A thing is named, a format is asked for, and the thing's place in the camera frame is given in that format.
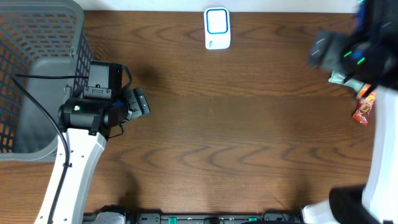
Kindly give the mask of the orange snack bar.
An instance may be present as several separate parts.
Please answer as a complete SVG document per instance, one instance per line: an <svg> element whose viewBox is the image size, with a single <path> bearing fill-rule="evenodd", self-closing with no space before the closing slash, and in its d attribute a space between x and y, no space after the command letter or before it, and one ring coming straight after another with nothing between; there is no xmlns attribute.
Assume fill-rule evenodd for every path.
<svg viewBox="0 0 398 224"><path fill-rule="evenodd" d="M353 119L358 121L364 126L368 125L368 117L373 108L373 103L369 103L367 101L358 101L358 107L356 111L353 113Z"/></svg>

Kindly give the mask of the green wipes packet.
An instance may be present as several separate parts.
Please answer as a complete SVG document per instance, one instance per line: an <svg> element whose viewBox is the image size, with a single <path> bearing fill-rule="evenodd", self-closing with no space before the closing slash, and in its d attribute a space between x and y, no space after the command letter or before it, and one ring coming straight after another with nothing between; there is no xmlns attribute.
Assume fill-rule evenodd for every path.
<svg viewBox="0 0 398 224"><path fill-rule="evenodd" d="M347 87L352 88L356 93L358 93L362 87L364 86L364 83L355 79L350 79L348 81L345 81L345 76L338 73L338 72L332 72L331 77L328 79L330 83L334 84L339 84L339 85L344 85Z"/></svg>

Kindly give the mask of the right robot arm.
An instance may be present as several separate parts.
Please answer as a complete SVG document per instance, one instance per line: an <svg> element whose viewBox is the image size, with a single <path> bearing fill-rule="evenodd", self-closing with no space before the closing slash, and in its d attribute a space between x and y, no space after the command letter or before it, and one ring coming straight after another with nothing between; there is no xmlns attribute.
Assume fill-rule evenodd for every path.
<svg viewBox="0 0 398 224"><path fill-rule="evenodd" d="M364 185L334 187L302 209L305 223L397 223L397 1L359 1L350 34L318 33L308 64L368 85L376 95L371 167Z"/></svg>

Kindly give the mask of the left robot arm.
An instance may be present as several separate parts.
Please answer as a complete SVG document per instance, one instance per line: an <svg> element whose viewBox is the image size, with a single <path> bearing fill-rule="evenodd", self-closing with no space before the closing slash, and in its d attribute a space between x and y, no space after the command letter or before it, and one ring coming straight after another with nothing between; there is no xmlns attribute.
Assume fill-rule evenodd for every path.
<svg viewBox="0 0 398 224"><path fill-rule="evenodd" d="M142 88L122 82L127 66L92 61L88 83L58 110L58 148L36 223L81 223L91 180L113 127L145 116Z"/></svg>

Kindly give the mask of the small orange packet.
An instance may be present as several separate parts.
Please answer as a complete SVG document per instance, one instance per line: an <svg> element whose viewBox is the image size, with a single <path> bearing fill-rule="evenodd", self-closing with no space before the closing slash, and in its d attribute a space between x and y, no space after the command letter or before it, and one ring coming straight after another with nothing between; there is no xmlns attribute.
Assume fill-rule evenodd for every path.
<svg viewBox="0 0 398 224"><path fill-rule="evenodd" d="M368 92L368 90L372 90L372 92L367 95L366 93ZM356 97L361 101L373 103L376 99L376 93L377 91L375 89L372 89L372 86L370 84L365 84L362 89L360 89Z"/></svg>

